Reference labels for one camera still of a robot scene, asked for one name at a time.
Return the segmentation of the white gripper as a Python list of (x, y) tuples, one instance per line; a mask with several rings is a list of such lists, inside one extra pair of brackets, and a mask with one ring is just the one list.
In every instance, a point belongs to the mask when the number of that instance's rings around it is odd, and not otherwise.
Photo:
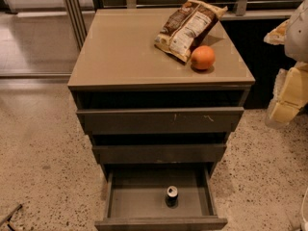
[[(267, 33), (264, 42), (271, 45), (285, 43), (289, 19)], [(308, 104), (308, 64), (297, 62), (289, 70), (280, 69), (274, 83), (273, 98), (269, 103), (266, 124), (286, 126)]]

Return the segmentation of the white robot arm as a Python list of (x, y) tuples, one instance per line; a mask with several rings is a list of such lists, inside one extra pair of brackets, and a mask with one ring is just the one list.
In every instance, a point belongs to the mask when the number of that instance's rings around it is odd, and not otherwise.
[(267, 110), (266, 124), (278, 129), (288, 125), (308, 104), (308, 0), (267, 33), (264, 42), (282, 44), (285, 55), (295, 60), (289, 70), (279, 69)]

